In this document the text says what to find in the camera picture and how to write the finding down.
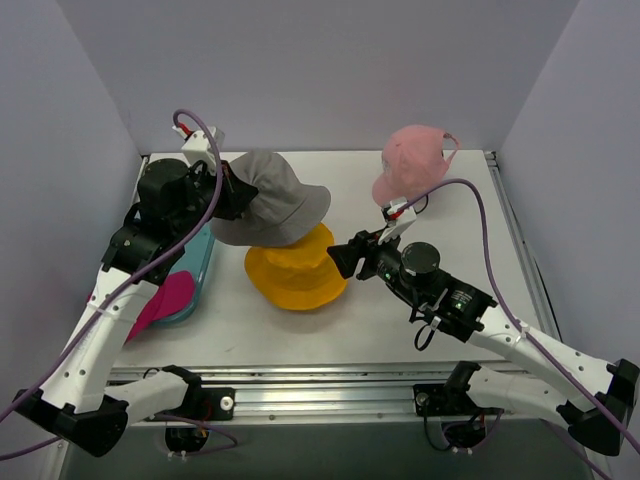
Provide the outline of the yellow bucket hat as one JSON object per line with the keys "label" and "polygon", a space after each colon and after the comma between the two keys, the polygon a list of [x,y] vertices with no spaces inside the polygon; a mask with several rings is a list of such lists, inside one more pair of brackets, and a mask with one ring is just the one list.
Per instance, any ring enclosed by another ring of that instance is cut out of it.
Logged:
{"label": "yellow bucket hat", "polygon": [[286,247],[251,247],[244,268],[252,285],[274,306],[289,311],[311,311],[336,300],[346,289],[327,248],[332,232],[320,223]]}

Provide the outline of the grey bucket hat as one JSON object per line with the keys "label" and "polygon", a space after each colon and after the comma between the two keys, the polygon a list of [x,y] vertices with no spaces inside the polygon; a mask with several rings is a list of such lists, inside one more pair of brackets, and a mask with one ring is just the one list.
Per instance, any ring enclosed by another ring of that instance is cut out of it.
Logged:
{"label": "grey bucket hat", "polygon": [[241,218],[211,220],[213,236],[226,245],[292,245],[323,221],[331,205],[330,191],[302,183],[279,153],[250,150],[231,161],[230,169],[258,193]]}

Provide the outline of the light pink baseball cap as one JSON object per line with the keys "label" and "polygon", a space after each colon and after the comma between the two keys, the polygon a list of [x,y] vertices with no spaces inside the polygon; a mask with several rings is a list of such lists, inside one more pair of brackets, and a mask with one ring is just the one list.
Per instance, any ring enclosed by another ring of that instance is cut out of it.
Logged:
{"label": "light pink baseball cap", "polygon": [[446,130],[409,125],[394,132],[381,152],[383,171],[372,186],[380,207],[404,197],[408,200],[437,185],[460,148]]}

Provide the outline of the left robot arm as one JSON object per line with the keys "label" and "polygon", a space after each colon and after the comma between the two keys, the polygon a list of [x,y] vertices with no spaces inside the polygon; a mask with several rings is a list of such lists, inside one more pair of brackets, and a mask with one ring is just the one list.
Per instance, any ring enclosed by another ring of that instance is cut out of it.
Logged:
{"label": "left robot arm", "polygon": [[161,291],[185,245],[213,217],[239,218],[257,195],[221,160],[148,163],[137,199],[109,241],[83,315],[59,359],[36,385],[16,394],[16,413],[94,457],[125,430],[161,418],[199,423],[207,395],[199,375],[175,365],[108,386],[112,366],[139,315]]}

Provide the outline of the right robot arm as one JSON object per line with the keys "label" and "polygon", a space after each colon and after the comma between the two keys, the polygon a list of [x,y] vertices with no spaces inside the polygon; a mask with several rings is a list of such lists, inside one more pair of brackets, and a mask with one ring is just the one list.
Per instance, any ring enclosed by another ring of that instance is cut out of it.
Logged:
{"label": "right robot arm", "polygon": [[327,253],[345,279],[380,278],[433,333],[490,351],[520,367],[525,376],[460,362],[444,388],[455,412],[473,406],[537,416],[568,431],[573,440],[605,456],[620,454],[639,393],[632,362],[594,358],[509,319],[494,298],[440,269],[431,244],[404,249],[397,240],[361,231]]}

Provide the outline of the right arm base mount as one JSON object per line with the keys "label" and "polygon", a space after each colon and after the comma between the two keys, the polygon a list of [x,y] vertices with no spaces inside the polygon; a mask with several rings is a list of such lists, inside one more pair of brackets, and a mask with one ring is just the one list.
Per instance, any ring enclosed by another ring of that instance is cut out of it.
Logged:
{"label": "right arm base mount", "polygon": [[[477,363],[462,361],[444,383],[413,385],[415,413],[422,419],[426,440],[435,451],[471,456],[494,433],[504,411],[481,407],[468,394],[470,380],[480,368]],[[436,417],[463,417],[440,426],[442,446],[429,433],[429,420]]]}

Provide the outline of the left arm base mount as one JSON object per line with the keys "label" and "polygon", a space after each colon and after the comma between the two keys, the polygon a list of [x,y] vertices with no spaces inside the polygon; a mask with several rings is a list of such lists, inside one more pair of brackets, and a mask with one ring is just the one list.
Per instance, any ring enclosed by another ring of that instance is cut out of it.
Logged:
{"label": "left arm base mount", "polygon": [[167,427],[164,446],[183,458],[230,450],[239,441],[229,432],[215,427],[213,430],[201,424],[229,421],[235,408],[235,390],[229,387],[202,389],[186,407],[165,410],[162,415],[172,417],[172,422],[183,422],[188,427]]}

